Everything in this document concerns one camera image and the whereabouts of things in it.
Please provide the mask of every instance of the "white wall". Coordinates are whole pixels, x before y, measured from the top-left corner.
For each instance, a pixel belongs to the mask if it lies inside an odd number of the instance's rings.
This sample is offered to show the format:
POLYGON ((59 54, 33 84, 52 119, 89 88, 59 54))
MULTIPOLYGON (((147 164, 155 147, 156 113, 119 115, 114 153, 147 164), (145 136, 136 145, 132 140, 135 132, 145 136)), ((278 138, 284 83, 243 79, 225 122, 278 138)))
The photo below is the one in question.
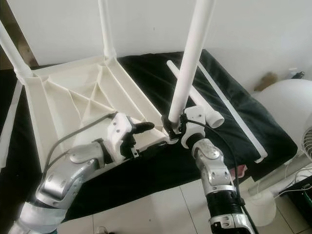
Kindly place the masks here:
MULTIPOLYGON (((8 0, 39 64, 102 53, 97 0, 8 0)), ((195 0, 109 0, 117 55, 181 51, 195 0)), ((312 1, 217 0, 205 47, 249 92, 312 64, 312 1)))

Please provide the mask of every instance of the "floor tile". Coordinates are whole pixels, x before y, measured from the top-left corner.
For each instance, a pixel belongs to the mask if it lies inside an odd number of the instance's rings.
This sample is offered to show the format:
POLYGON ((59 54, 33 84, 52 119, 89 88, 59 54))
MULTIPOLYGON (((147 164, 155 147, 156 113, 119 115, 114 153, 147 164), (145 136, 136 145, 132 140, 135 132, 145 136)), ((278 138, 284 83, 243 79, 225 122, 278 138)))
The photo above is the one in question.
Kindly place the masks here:
MULTIPOLYGON (((186 204, 190 210, 196 231, 198 234, 211 234, 208 219, 210 217, 207 202, 200 180, 181 185, 186 204)), ((287 222, 279 212, 272 223, 264 227, 258 227, 260 234, 293 234, 287 222)))
POLYGON ((198 234, 211 234, 210 213, 201 180, 181 185, 186 204, 198 234))
POLYGON ((104 226, 118 234, 195 234, 179 187, 93 215, 94 230, 104 226))
POLYGON ((278 197, 275 201, 277 208, 295 234, 306 230, 309 227, 307 221, 288 196, 278 197))
POLYGON ((267 226, 258 227, 258 231, 260 234, 293 234, 279 210, 276 211, 273 222, 267 226))
POLYGON ((62 223, 58 227, 58 234, 93 234, 92 215, 62 223))

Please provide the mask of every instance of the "white plastic tube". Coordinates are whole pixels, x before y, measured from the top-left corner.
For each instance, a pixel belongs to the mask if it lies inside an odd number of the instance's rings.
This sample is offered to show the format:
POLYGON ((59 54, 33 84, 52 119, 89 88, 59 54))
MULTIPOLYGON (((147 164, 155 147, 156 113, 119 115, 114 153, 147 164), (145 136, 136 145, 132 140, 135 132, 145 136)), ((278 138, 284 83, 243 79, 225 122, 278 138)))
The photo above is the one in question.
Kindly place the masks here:
POLYGON ((191 90, 214 6, 215 0, 196 1, 180 68, 179 79, 175 86, 175 93, 168 116, 169 121, 172 123, 172 128, 175 131, 178 131, 180 115, 185 108, 191 90))
POLYGON ((115 58, 116 52, 113 46, 113 37, 107 0, 98 0, 98 9, 102 27, 104 56, 106 59, 115 58))
POLYGON ((13 93, 13 98, 11 101, 11 105, 9 107, 8 114, 6 115, 6 119, 2 128, 1 136, 0 136, 0 170, 5 167, 6 159, 9 152, 11 133, 14 125, 15 113, 18 107, 20 93, 23 85, 18 80, 15 86, 15 90, 13 93))
MULTIPOLYGON (((174 63, 169 60, 167 61, 167 66, 170 68, 175 78, 178 79, 179 69, 174 65, 174 63)), ((205 119, 210 127, 217 128, 224 123, 224 117, 218 111, 215 111, 211 105, 209 105, 209 103, 202 97, 196 88, 194 88, 194 86, 191 86, 190 97, 196 105, 204 108, 205 119)))
POLYGON ((202 71, 202 73, 204 74, 204 76, 206 77, 207 81, 211 84, 211 86, 214 88, 214 90, 216 91, 216 93, 219 95, 219 97, 221 98, 221 100, 223 101, 223 103, 225 104, 225 106, 229 109, 229 111, 231 112, 233 118, 235 119, 235 121, 237 122, 237 124, 239 125, 239 127, 243 130, 243 132, 245 133, 245 135, 248 137, 248 139, 251 141, 251 143, 254 145, 255 149, 258 151, 258 153, 260 154, 261 158, 259 158, 258 160, 256 160, 256 163, 259 163, 263 160, 263 158, 265 158, 266 156, 268 156, 268 153, 265 151, 265 149, 263 148, 263 146, 260 144, 260 142, 258 141, 258 139, 254 136, 254 134, 252 133, 252 131, 249 129, 249 127, 246 125, 246 123, 244 122, 244 120, 241 118, 241 116, 237 113, 237 111, 235 110, 235 108, 232 106, 232 104, 230 103, 229 100, 227 100, 227 98, 225 97, 225 95, 223 94, 223 92, 221 91, 221 89, 218 87, 218 85, 215 83, 215 81, 211 78, 211 76, 209 75, 209 73, 206 71, 206 69, 204 68, 204 66, 199 63, 198 67, 200 68, 200 70, 202 71))
POLYGON ((31 77, 33 75, 29 66, 24 62, 23 58, 20 56, 17 48, 12 42, 10 36, 6 32, 2 22, 0 21, 0 45, 3 48, 5 54, 8 56, 10 62, 14 67, 14 72, 17 77, 23 82, 23 77, 31 77))

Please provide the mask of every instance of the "black cloth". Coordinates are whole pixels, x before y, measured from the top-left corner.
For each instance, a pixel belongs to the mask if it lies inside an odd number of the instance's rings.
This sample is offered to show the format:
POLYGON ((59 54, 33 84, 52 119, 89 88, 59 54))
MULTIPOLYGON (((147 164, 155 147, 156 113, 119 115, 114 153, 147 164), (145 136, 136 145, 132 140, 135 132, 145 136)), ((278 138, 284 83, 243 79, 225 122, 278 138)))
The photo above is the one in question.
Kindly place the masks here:
MULTIPOLYGON (((147 54, 128 56, 118 61, 138 84, 155 107, 167 114, 170 108, 176 78, 166 66, 172 60, 177 66, 183 53, 147 54)), ((217 131, 233 148, 239 164, 247 164, 248 174, 259 179, 290 159, 297 147, 289 136, 276 124, 271 115, 255 101, 207 52, 203 51, 201 63, 219 85, 251 131, 268 152, 261 163, 254 146, 234 121, 203 74, 198 70, 194 86, 206 100, 224 117, 224 124, 217 131)), ((1 105, 1 121, 6 115, 14 90, 15 75, 12 70, 0 71, 0 92, 9 92, 1 105)), ((225 163, 233 167, 233 160, 224 143, 207 130, 207 137, 225 155, 225 163)), ((12 132, 7 167, 0 174, 0 227, 12 225, 18 206, 36 187, 40 175, 34 134, 31 127, 25 92, 22 92, 12 132)), ((145 195, 172 188, 198 179, 199 171, 190 152, 180 144, 168 145, 154 157, 139 158, 126 162, 83 184, 66 220, 94 214, 125 204, 145 195)))

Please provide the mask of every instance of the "white cylinder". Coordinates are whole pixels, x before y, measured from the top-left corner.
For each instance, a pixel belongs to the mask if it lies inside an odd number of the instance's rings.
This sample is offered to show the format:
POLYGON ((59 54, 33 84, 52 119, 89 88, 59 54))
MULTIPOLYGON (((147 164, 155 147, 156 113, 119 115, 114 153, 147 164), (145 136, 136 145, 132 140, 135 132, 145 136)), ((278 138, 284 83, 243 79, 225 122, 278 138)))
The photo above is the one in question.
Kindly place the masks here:
POLYGON ((98 9, 102 27, 104 56, 106 59, 111 59, 116 57, 116 52, 113 46, 107 0, 98 0, 98 9))
POLYGON ((180 68, 179 79, 177 80, 175 86, 175 93, 168 116, 170 122, 172 123, 172 128, 176 131, 179 126, 180 115, 185 108, 193 83, 198 61, 209 28, 210 20, 212 18, 214 5, 215 0, 196 1, 180 68))
MULTIPOLYGON (((167 61, 167 65, 174 74, 175 78, 178 79, 179 69, 170 60, 167 61)), ((217 128, 224 123, 224 117, 211 107, 211 105, 202 97, 194 86, 191 86, 190 97, 196 105, 204 108, 205 119, 210 127, 217 128)))
POLYGON ((3 48, 5 54, 8 56, 10 62, 14 67, 15 73, 20 77, 31 77, 32 71, 29 66, 24 62, 20 56, 17 48, 12 42, 9 34, 6 32, 2 22, 0 21, 0 45, 3 48))
POLYGON ((256 99, 301 149, 301 139, 312 113, 312 81, 284 80, 263 90, 256 99))

